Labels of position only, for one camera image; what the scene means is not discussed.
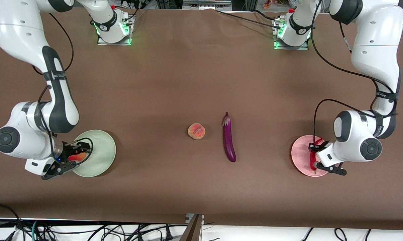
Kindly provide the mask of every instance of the green led light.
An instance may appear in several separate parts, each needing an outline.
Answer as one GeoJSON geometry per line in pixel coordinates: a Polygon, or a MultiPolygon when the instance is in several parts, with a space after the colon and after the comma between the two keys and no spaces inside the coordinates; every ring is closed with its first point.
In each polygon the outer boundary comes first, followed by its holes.
{"type": "Polygon", "coordinates": [[[284,32],[286,31],[286,24],[283,24],[283,26],[280,28],[281,31],[279,31],[279,38],[283,38],[284,32]]]}
{"type": "Polygon", "coordinates": [[[128,27],[127,27],[125,24],[121,24],[121,25],[120,25],[120,28],[121,28],[122,33],[123,33],[124,35],[127,35],[127,34],[128,34],[128,27]]]}
{"type": "Polygon", "coordinates": [[[94,27],[96,28],[97,35],[100,36],[99,29],[97,28],[96,24],[94,23],[93,25],[94,25],[94,27]]]}

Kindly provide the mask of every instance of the peach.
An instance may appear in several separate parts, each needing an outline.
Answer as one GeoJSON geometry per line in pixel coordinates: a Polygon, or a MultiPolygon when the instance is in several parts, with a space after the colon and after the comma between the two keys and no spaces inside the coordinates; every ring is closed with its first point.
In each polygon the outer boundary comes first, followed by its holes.
{"type": "Polygon", "coordinates": [[[200,140],[206,133],[206,129],[200,123],[194,123],[188,128],[188,135],[193,139],[200,140]]]}

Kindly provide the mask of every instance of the light green plate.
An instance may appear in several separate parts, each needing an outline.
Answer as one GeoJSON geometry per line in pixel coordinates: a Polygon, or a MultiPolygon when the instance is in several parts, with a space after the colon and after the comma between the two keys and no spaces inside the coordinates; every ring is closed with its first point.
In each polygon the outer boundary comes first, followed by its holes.
{"type": "Polygon", "coordinates": [[[102,130],[89,130],[80,134],[75,140],[88,137],[93,141],[93,153],[90,157],[73,169],[73,172],[81,177],[95,177],[105,172],[113,163],[117,147],[115,141],[108,133],[102,130]]]}

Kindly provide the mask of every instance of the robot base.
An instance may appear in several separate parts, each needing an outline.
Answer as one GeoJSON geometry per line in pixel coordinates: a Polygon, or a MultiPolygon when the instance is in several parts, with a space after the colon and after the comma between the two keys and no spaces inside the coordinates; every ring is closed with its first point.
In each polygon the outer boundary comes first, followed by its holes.
{"type": "MultiPolygon", "coordinates": [[[[127,12],[122,12],[124,15],[124,18],[128,18],[128,13],[127,12]]],[[[125,33],[125,36],[122,38],[122,40],[116,42],[116,43],[108,43],[105,40],[102,39],[99,35],[99,30],[97,30],[97,45],[117,45],[117,46],[129,46],[131,45],[131,40],[133,37],[133,31],[134,31],[134,20],[136,19],[136,16],[130,17],[127,21],[123,22],[122,24],[122,32],[125,33]]]]}
{"type": "Polygon", "coordinates": [[[131,45],[131,36],[127,35],[125,36],[121,41],[118,41],[116,43],[107,43],[105,40],[103,40],[100,36],[97,39],[97,45],[117,45],[117,46],[128,46],[131,45]]]}
{"type": "Polygon", "coordinates": [[[273,29],[273,41],[274,41],[274,49],[288,49],[288,50],[308,50],[308,39],[310,35],[308,35],[307,40],[301,46],[289,46],[281,40],[278,35],[282,34],[283,32],[283,25],[285,24],[284,16],[281,15],[280,18],[275,18],[275,20],[271,20],[271,24],[273,26],[280,26],[281,29],[273,29]]]}

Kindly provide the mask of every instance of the white floor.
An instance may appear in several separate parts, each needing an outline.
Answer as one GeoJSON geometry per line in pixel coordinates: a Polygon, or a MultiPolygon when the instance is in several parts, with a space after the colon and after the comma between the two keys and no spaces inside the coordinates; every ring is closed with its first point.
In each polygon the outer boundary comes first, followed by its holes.
{"type": "MultiPolygon", "coordinates": [[[[162,225],[152,225],[146,229],[151,229],[162,225]]],[[[53,227],[53,231],[57,232],[80,232],[96,230],[100,226],[57,226],[53,227]]],[[[137,225],[123,226],[125,233],[131,233],[137,225]]],[[[0,240],[4,240],[13,232],[13,228],[0,228],[0,240]]],[[[179,240],[185,227],[171,227],[171,235],[174,240],[179,240]]],[[[201,241],[301,241],[304,239],[309,228],[290,228],[290,227],[253,227],[253,226],[215,226],[204,225],[201,241]]],[[[366,229],[343,229],[348,241],[364,241],[367,233],[366,229]]],[[[56,234],[57,241],[87,241],[92,233],[83,234],[56,234]]],[[[91,241],[100,241],[103,231],[98,232],[91,241]]],[[[114,235],[108,235],[105,241],[120,241],[123,240],[114,235]]],[[[159,241],[160,232],[151,232],[142,236],[144,241],[159,241]]],[[[21,231],[17,231],[13,237],[13,241],[23,240],[21,231]]],[[[26,240],[31,241],[31,237],[26,235],[26,240]]],[[[368,241],[403,241],[403,231],[398,230],[372,230],[368,241]]],[[[339,241],[334,235],[334,229],[315,228],[311,232],[307,241],[339,241]]]]}

